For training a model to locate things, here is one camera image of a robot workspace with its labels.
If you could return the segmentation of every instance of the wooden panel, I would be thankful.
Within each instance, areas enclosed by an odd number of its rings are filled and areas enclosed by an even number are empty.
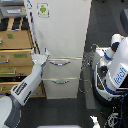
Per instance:
[[[10,90],[14,85],[19,84],[20,82],[0,82],[0,93],[9,93]],[[43,85],[40,85],[36,88],[36,90],[33,92],[31,97],[45,97],[44,87]]]
[[[30,37],[27,30],[1,31],[0,49],[27,49],[31,48]]]
[[[7,30],[12,30],[14,18],[9,18]]]
[[[0,66],[33,65],[29,50],[0,50]]]
[[[32,67],[0,67],[0,77],[28,76],[32,72]]]

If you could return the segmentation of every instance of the freezer drawer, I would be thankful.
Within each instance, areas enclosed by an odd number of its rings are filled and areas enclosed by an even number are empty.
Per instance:
[[[48,60],[44,67],[43,78],[79,77],[81,65],[82,58]]]
[[[78,79],[43,80],[47,99],[77,98]]]
[[[0,67],[0,77],[28,76],[33,66]]]
[[[10,93],[10,90],[14,85],[19,84],[20,82],[0,82],[0,94]],[[42,91],[41,85],[36,88],[36,90],[31,94],[31,97],[36,96],[45,96],[45,93]]]
[[[0,49],[32,48],[32,42],[27,30],[1,31],[0,42]]]
[[[28,50],[0,50],[1,66],[28,66],[33,65],[31,49]]]

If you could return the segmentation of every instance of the white refrigerator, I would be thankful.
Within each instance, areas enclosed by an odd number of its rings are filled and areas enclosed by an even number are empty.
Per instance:
[[[51,54],[43,72],[47,99],[77,98],[91,0],[24,0],[24,4],[31,31],[32,12],[41,54],[45,48]]]

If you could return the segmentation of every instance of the label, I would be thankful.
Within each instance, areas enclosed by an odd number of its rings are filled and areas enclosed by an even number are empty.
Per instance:
[[[5,55],[1,55],[1,58],[5,58],[6,56]]]
[[[7,13],[9,14],[20,14],[20,12],[21,12],[20,9],[7,10]]]
[[[8,68],[9,70],[12,70],[13,68]]]
[[[27,54],[13,54],[14,58],[28,58]]]
[[[49,5],[47,3],[38,3],[37,10],[39,17],[49,17]]]
[[[7,34],[9,39],[13,39],[13,35],[12,34]]]
[[[113,77],[113,81],[117,87],[120,87],[120,85],[122,84],[122,82],[124,81],[127,75],[127,72],[128,71],[122,65],[120,65],[117,68],[117,71],[115,72],[114,77]]]

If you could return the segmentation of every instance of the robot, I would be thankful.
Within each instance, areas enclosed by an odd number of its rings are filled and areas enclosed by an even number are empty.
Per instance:
[[[16,128],[21,117],[20,109],[26,104],[30,95],[42,81],[43,67],[50,53],[45,49],[45,55],[34,54],[31,51],[34,66],[32,73],[11,89],[11,96],[0,99],[0,128]]]
[[[120,21],[128,34],[128,11],[122,10]],[[93,91],[102,103],[118,105],[128,92],[128,37],[114,34],[111,46],[96,48],[93,69]]]

